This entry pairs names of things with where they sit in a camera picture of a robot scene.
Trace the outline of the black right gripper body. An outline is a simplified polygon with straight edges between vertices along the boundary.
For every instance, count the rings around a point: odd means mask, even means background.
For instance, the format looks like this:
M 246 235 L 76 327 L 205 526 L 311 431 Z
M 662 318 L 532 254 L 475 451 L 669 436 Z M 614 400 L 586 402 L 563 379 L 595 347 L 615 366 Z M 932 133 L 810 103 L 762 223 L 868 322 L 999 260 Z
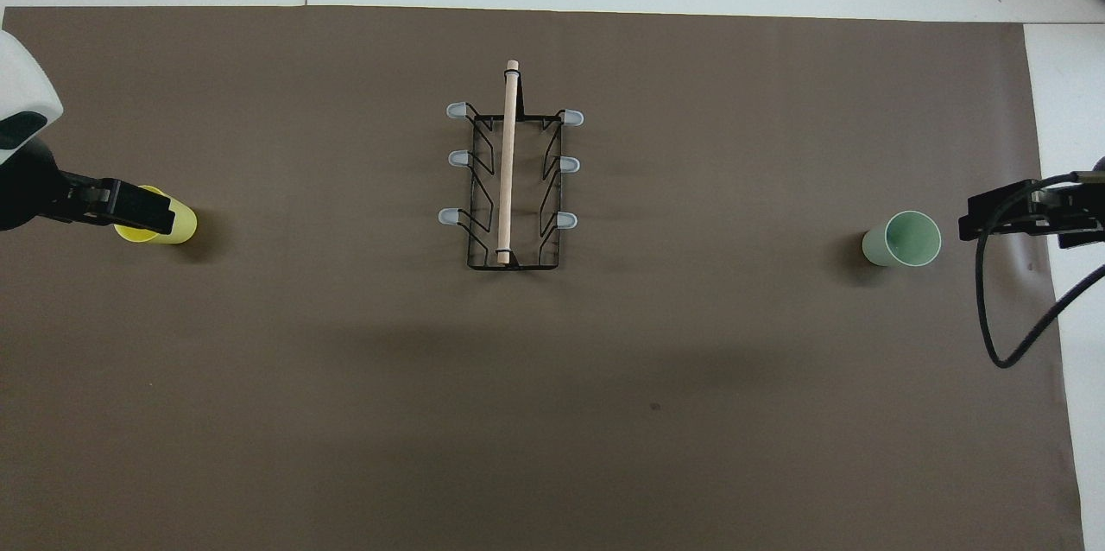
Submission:
M 1062 233 L 1062 248 L 1104 243 L 1104 186 L 1101 182 L 1063 189 L 1072 209 L 1067 221 L 1072 227 Z

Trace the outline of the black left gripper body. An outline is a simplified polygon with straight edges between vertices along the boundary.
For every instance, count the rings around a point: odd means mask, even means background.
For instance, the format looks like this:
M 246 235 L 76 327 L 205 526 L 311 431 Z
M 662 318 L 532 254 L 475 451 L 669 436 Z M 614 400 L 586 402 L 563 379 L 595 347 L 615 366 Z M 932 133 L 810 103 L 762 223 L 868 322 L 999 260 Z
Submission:
M 27 224 L 60 197 L 66 197 L 66 177 L 48 145 L 30 139 L 1 168 L 1 230 Z

